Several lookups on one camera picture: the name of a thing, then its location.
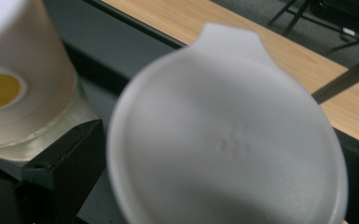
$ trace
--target gray carpet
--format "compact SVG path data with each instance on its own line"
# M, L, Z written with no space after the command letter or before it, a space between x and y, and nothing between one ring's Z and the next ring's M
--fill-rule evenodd
M213 2L218 5L226 7L278 34L283 32L284 28L293 18L293 15L284 13L271 26L267 26L267 23L285 6L287 1L288 0L213 0ZM293 9L299 7L301 3L302 1L297 1ZM309 11L306 12L306 15L312 17ZM359 63L359 45L328 53L333 47L348 42L343 41L337 32L326 29L313 22L300 19L288 38L346 67L352 67Z

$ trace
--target chair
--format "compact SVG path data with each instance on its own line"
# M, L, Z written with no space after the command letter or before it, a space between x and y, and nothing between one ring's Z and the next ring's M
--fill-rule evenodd
M271 26L284 12L288 12L294 15L294 18L290 21L287 27L283 31L283 35L287 36L296 25L297 21L302 18L307 21L312 21L328 29L337 31L342 35L349 35L356 37L356 41L345 44L333 50L344 49L350 46L359 44L359 0L305 0L300 6L298 11L292 10L290 7L297 0L291 0L279 11L268 23ZM304 15L304 11L310 8L311 13L324 21L335 24L338 27L343 28L342 30L327 24L326 22L317 21L311 17Z

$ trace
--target light wood surface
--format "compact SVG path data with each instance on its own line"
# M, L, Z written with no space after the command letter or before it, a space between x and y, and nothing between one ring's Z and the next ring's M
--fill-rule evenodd
M206 22L257 32L275 62L313 93L347 71L311 50L208 0L103 0L162 33L190 45ZM322 104L332 125L359 139L359 83Z

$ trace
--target table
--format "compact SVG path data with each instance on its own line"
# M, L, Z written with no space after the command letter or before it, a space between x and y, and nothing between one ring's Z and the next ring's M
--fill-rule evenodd
M275 62L309 93L348 69L208 0L103 0L186 45L206 22L257 32ZM336 129L359 140L359 83L321 105Z

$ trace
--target white lid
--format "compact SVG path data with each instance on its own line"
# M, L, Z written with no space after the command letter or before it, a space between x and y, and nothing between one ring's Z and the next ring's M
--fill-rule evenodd
M208 24L120 96L107 164L131 224L340 223L338 139L258 35Z

